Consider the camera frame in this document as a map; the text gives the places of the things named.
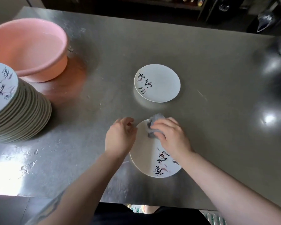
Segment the white plate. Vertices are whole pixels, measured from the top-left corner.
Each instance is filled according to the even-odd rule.
[[[176,174],[181,166],[161,146],[160,140],[148,137],[149,119],[138,124],[135,143],[130,151],[131,160],[144,174],[166,178]]]
[[[151,64],[142,67],[134,77],[138,93],[156,103],[164,103],[175,98],[180,91],[177,74],[164,65]]]
[[[0,111],[12,100],[18,88],[15,71],[0,63]]]

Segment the shelf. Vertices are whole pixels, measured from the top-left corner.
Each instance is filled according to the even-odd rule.
[[[172,8],[180,8],[180,9],[189,9],[189,10],[201,10],[202,7],[193,6],[189,4],[183,3],[173,3],[173,2],[165,2],[161,0],[122,0],[122,1],[129,1],[134,3],[141,3],[141,4],[149,4],[149,5],[159,5],[165,7],[172,7]]]

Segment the right hand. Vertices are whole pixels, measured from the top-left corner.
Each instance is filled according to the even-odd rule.
[[[177,162],[186,153],[194,152],[191,149],[189,139],[174,118],[158,119],[151,128],[158,129],[164,133],[164,135],[160,132],[155,132],[154,134],[160,140],[162,147]]]

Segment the steel countertop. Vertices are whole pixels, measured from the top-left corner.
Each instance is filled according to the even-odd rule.
[[[256,58],[271,36],[30,7],[16,16],[27,17],[66,31],[69,65],[65,76],[34,84],[54,105],[45,129],[29,141],[0,145],[0,194],[55,197],[104,151],[118,117],[139,123],[161,112],[183,125],[197,152],[281,206],[281,128],[271,112],[278,105],[264,106],[269,77]],[[134,89],[136,72],[153,63],[180,77],[180,93],[170,102],[149,102]],[[151,178],[129,157],[101,200],[215,209],[184,170]]]

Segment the hand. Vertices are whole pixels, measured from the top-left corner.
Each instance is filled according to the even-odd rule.
[[[105,152],[116,158],[125,158],[135,142],[138,130],[131,124],[133,121],[131,117],[115,121],[106,133]]]
[[[158,129],[155,136],[160,140],[162,147],[170,154],[170,156],[179,162],[185,153],[194,152],[191,144],[179,123],[172,117],[166,119],[158,119],[151,126],[152,129]]]

